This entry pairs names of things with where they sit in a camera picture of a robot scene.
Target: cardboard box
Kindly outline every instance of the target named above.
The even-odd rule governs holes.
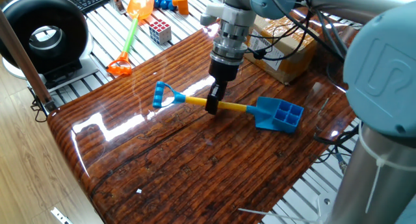
[[[254,26],[250,28],[250,34],[264,37],[281,36],[287,30],[289,30],[294,24],[286,17],[271,20],[257,16]],[[270,53],[267,53],[267,58],[281,58],[291,53],[300,43],[304,31],[298,29],[291,36],[282,38],[274,47],[268,49]],[[272,39],[256,38],[252,36],[247,37],[247,46],[253,50],[262,49],[271,45]],[[293,79],[301,75],[309,66],[315,50],[317,48],[317,42],[310,36],[306,35],[302,46],[299,48],[292,57],[280,60],[280,61],[267,61],[257,60],[254,58],[253,53],[245,54],[245,57],[256,64],[261,69],[265,70],[271,76],[278,81],[289,84]]]

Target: cable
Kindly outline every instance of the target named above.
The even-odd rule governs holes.
[[[346,52],[348,51],[348,48],[345,45],[345,43],[343,42],[343,40],[339,37],[339,33],[338,33],[337,28],[333,25],[332,21],[327,16],[322,14],[322,17],[331,25],[332,33],[334,34],[335,38],[337,39],[338,44],[341,45],[341,48],[343,49],[344,54],[346,54]]]
[[[342,63],[344,62],[344,58],[340,56],[338,53],[336,53],[333,49],[331,49],[330,46],[328,46],[325,42],[323,42],[319,36],[317,36],[315,33],[311,32],[309,29],[307,29],[305,26],[303,26],[301,23],[296,21],[292,16],[290,16],[286,11],[283,10],[283,7],[280,5],[278,0],[273,0],[274,4],[279,8],[279,10],[285,14],[285,16],[290,19],[295,25],[299,26],[301,29],[306,31],[313,39],[315,39],[318,43],[320,43],[326,50],[328,50],[333,56],[335,56],[337,59],[339,59]]]
[[[341,86],[339,86],[339,85],[338,85],[338,83],[336,83],[336,82],[332,79],[332,77],[331,77],[331,75],[330,75],[330,65],[329,65],[329,64],[326,66],[326,76],[328,76],[329,80],[331,81],[331,83],[332,83],[333,85],[335,85],[338,89],[342,90],[344,93],[346,92],[346,90],[345,90],[344,88],[342,88]]]
[[[308,12],[307,13],[307,16],[306,16],[306,18],[308,19],[307,21],[306,21],[306,27],[308,28],[309,27],[309,19],[311,18],[311,12]],[[304,31],[304,34],[302,35],[302,39],[300,39],[300,42],[299,42],[299,44],[298,44],[298,46],[291,52],[291,53],[289,53],[288,55],[286,55],[286,56],[283,56],[283,57],[281,57],[281,58],[266,58],[266,57],[264,57],[263,59],[264,60],[268,60],[268,61],[280,61],[280,60],[284,60],[284,59],[287,59],[287,58],[290,58],[291,56],[293,56],[296,52],[298,52],[298,50],[299,50],[299,48],[302,46],[302,44],[303,44],[303,42],[304,42],[304,40],[305,40],[305,37],[306,37],[306,31]]]
[[[285,25],[279,25],[279,26],[277,26],[276,28],[274,28],[272,35],[274,35],[274,32],[276,31],[276,29],[278,29],[280,27],[284,27],[284,26],[289,26],[291,24],[292,23],[288,23],[288,24],[285,24]],[[249,34],[249,36],[255,37],[255,38],[264,38],[264,39],[276,39],[276,38],[279,38],[279,36],[256,36],[256,35],[253,35],[253,34]]]
[[[337,51],[337,54],[341,57],[343,57],[343,54],[341,53],[341,51],[338,48],[338,45],[335,43],[335,41],[332,39],[330,32],[328,32],[328,29],[325,26],[325,20],[322,17],[322,13],[319,10],[316,10],[318,19],[320,21],[321,27],[322,27],[322,31],[324,33],[324,36],[326,37],[327,40],[329,40],[331,42],[331,45],[333,47],[333,49],[335,49]]]
[[[323,143],[326,145],[334,145],[334,148],[330,151],[330,153],[332,151],[335,151],[335,153],[338,153],[338,147],[339,147],[341,149],[344,149],[346,152],[352,154],[352,151],[349,148],[343,146],[343,144],[347,140],[355,136],[356,134],[358,134],[358,126],[354,127],[351,131],[346,131],[346,132],[341,133],[335,141],[321,138],[317,136],[316,134],[313,136],[313,139],[319,143]]]
[[[307,16],[305,18],[306,21],[306,27],[309,27],[309,21],[312,17],[312,12],[308,11],[307,12]],[[289,36],[291,34],[293,34],[294,32],[296,32],[298,30],[299,27],[297,27],[296,25],[294,25],[292,28],[290,28],[289,30],[287,30],[282,36],[280,36],[275,42],[273,42],[271,45],[269,45],[268,47],[262,48],[262,49],[258,49],[256,51],[254,51],[253,49],[247,48],[247,50],[249,50],[249,53],[253,53],[254,54],[254,58],[256,59],[264,59],[264,60],[269,60],[269,61],[280,61],[280,60],[284,60],[287,58],[290,58],[291,56],[293,56],[298,50],[299,48],[302,46],[305,37],[306,37],[306,31],[304,31],[302,38],[298,44],[298,46],[288,55],[283,56],[281,58],[267,58],[265,57],[266,55],[266,49],[272,47],[274,44],[278,43],[282,38]]]
[[[324,153],[323,155],[320,155],[317,158],[317,160],[319,160],[319,162],[314,162],[314,163],[315,164],[323,163],[323,162],[327,161],[330,158],[331,155],[335,155],[335,154],[337,154],[337,153]],[[351,156],[351,155],[346,154],[346,153],[340,153],[340,155],[343,155],[343,156]]]

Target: wooden table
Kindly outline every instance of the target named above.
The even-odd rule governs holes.
[[[69,167],[106,223],[256,223],[354,117],[317,52],[290,86],[245,61],[225,101],[254,105],[259,96],[305,108],[294,134],[260,131],[253,116],[202,106],[151,104],[157,81],[205,97],[213,33],[204,29],[53,112],[50,129]]]

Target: blue shovel grip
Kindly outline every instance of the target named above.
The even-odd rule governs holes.
[[[157,81],[155,95],[153,96],[153,107],[162,108],[164,82]]]
[[[185,95],[175,91],[171,86],[169,86],[168,84],[165,84],[162,81],[157,81],[156,83],[156,89],[155,89],[155,95],[153,96],[153,107],[154,108],[162,108],[162,107],[166,107],[166,106],[162,106],[162,100],[163,100],[163,91],[164,88],[168,87],[169,89],[171,89],[171,91],[174,93],[174,100],[167,104],[166,106],[170,105],[170,104],[178,104],[178,103],[184,103],[185,102]]]

